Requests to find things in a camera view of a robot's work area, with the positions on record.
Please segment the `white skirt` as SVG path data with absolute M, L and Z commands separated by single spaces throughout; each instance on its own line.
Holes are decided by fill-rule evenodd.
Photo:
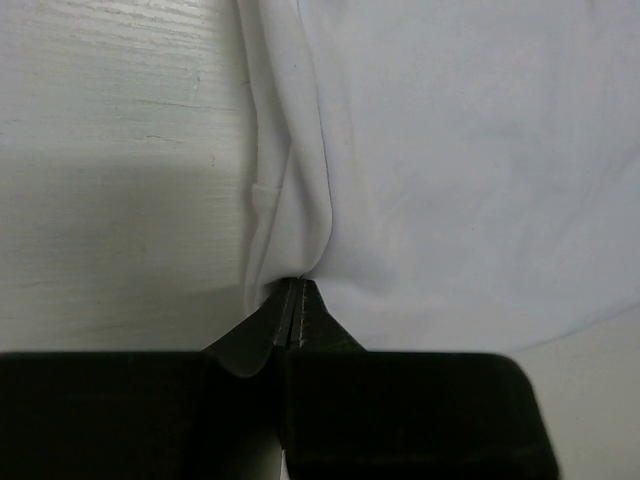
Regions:
M 639 306 L 635 1 L 243 1 L 244 306 L 315 281 L 374 348 L 510 352 Z

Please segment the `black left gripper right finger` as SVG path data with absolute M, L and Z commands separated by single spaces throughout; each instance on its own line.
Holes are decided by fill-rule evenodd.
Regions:
M 362 347 L 299 280 L 282 355 L 293 479 L 556 479 L 532 385 L 486 353 Z

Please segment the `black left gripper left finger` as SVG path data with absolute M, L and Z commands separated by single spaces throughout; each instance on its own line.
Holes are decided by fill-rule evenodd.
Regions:
M 5 479 L 189 479 L 215 413 L 265 370 L 295 283 L 192 352 L 28 352 L 1 357 Z

